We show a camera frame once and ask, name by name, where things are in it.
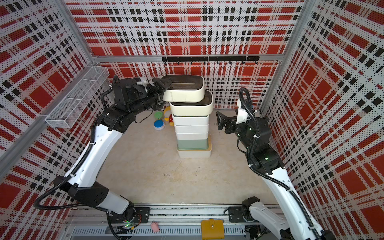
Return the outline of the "cream box dark lid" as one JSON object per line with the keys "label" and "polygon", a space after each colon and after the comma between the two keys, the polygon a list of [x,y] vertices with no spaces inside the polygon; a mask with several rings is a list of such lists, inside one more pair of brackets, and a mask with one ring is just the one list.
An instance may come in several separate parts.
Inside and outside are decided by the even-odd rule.
{"label": "cream box dark lid", "polygon": [[196,75],[165,75],[161,80],[171,82],[163,100],[176,103],[197,103],[205,95],[205,79]]}
{"label": "cream box dark lid", "polygon": [[213,94],[205,90],[204,98],[197,103],[170,102],[171,112],[178,117],[204,117],[213,112]]}

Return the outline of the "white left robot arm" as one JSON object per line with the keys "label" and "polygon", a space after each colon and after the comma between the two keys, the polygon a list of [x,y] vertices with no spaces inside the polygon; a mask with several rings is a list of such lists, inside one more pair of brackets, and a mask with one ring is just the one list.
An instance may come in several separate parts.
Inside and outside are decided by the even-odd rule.
{"label": "white left robot arm", "polygon": [[[163,96],[172,81],[154,78],[152,84],[139,85],[135,79],[119,79],[114,76],[110,88],[101,94],[103,112],[91,127],[90,141],[75,165],[64,175],[56,177],[54,187],[39,196],[34,207],[54,211],[75,207],[91,207],[108,214],[120,215],[124,221],[135,218],[134,204],[99,184],[97,176],[111,149],[136,116],[146,110],[159,111],[164,106]],[[75,204],[44,206],[41,201],[62,190]]]}

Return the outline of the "white bamboo-lid box corner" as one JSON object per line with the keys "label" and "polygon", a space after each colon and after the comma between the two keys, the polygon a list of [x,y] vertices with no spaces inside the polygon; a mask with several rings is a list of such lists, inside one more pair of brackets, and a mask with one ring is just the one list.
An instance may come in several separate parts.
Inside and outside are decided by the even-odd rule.
{"label": "white bamboo-lid box corner", "polygon": [[209,132],[209,124],[197,126],[174,125],[175,132],[178,134],[203,134]]}

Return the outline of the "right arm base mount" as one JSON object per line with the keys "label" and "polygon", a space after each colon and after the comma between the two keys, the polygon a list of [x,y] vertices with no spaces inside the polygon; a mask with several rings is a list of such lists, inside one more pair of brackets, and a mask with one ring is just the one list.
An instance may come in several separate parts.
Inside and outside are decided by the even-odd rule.
{"label": "right arm base mount", "polygon": [[228,216],[230,223],[254,223],[255,219],[246,215],[242,207],[229,207]]}

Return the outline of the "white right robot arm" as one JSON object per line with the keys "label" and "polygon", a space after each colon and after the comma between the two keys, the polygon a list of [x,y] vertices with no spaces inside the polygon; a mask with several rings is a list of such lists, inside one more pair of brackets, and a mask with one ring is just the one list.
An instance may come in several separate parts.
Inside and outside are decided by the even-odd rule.
{"label": "white right robot arm", "polygon": [[279,154],[270,146],[272,131],[266,118],[256,117],[253,101],[246,88],[239,89],[238,110],[234,117],[217,112],[218,130],[235,134],[245,147],[249,169],[270,188],[284,214],[278,216],[256,197],[242,202],[245,221],[257,221],[279,240],[334,240],[335,235],[322,228],[310,214],[294,188]]}

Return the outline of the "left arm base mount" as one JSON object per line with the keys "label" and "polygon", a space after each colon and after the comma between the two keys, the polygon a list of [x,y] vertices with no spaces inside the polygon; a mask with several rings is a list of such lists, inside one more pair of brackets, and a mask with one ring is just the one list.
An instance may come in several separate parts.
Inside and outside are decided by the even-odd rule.
{"label": "left arm base mount", "polygon": [[127,209],[122,214],[115,212],[109,213],[109,219],[112,224],[146,224],[150,216],[151,208],[149,207],[133,207]]}

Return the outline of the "mint green square tissue box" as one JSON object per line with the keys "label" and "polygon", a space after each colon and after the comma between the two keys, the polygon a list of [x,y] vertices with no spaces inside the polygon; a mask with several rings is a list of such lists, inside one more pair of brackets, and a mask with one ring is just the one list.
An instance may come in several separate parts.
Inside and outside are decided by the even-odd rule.
{"label": "mint green square tissue box", "polygon": [[210,148],[210,141],[209,139],[178,140],[177,148],[179,151],[208,150]]}

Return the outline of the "white box grey lid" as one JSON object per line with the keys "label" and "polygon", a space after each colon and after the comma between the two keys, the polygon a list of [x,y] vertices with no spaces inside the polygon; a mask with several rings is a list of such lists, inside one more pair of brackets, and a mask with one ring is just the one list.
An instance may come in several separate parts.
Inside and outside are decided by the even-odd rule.
{"label": "white box grey lid", "polygon": [[206,126],[209,125],[210,116],[182,117],[172,115],[175,126]]}

